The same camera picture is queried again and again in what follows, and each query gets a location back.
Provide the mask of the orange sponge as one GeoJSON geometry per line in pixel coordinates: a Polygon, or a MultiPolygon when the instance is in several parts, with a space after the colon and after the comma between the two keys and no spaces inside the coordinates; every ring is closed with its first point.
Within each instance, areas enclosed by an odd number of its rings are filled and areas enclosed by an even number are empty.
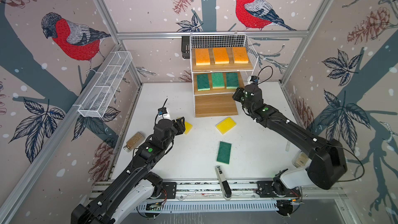
{"type": "Polygon", "coordinates": [[[245,47],[233,47],[233,60],[235,64],[248,64],[249,58],[245,47]]]}
{"type": "Polygon", "coordinates": [[[196,66],[210,65],[209,50],[206,48],[195,49],[196,66]]]}
{"type": "Polygon", "coordinates": [[[228,52],[225,47],[213,48],[212,51],[213,51],[214,61],[215,61],[216,65],[230,63],[228,52]]]}

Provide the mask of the light green sponge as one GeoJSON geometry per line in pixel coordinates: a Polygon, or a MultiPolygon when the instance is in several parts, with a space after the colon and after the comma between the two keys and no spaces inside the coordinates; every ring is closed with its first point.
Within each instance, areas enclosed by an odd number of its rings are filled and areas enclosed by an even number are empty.
{"type": "Polygon", "coordinates": [[[212,79],[212,88],[213,89],[224,89],[225,88],[223,73],[212,73],[211,79],[212,79]]]}

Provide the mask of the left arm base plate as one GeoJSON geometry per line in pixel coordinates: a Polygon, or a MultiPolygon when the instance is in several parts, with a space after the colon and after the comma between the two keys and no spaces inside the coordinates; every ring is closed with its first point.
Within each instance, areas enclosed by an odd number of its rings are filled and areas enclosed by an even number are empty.
{"type": "Polygon", "coordinates": [[[154,187],[154,191],[150,199],[168,200],[176,197],[176,182],[163,182],[154,187]]]}

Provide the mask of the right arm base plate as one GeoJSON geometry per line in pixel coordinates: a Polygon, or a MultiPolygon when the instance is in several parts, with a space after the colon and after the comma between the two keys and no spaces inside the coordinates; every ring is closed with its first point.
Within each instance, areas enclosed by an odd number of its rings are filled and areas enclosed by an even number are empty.
{"type": "Polygon", "coordinates": [[[257,181],[256,194],[261,198],[300,198],[299,188],[288,189],[282,183],[275,181],[257,181]]]}

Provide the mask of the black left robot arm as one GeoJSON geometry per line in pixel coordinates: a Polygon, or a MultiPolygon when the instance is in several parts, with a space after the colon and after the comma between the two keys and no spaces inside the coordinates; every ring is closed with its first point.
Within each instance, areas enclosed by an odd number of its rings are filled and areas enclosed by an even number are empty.
{"type": "Polygon", "coordinates": [[[159,120],[124,171],[87,206],[79,204],[72,211],[70,222],[115,224],[145,199],[158,196],[163,179],[151,170],[173,148],[175,136],[185,130],[184,117],[159,120]]]}

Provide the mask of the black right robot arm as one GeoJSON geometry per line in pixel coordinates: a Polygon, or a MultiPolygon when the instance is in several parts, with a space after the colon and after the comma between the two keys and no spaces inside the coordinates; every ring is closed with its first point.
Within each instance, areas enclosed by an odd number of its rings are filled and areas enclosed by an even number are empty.
{"type": "Polygon", "coordinates": [[[256,83],[237,88],[233,100],[239,102],[244,113],[256,123],[280,134],[311,160],[306,168],[286,169],[275,175],[272,187],[277,195],[310,185],[329,190],[347,172],[344,149],[339,141],[316,136],[292,122],[275,107],[265,104],[262,90],[256,83]]]}

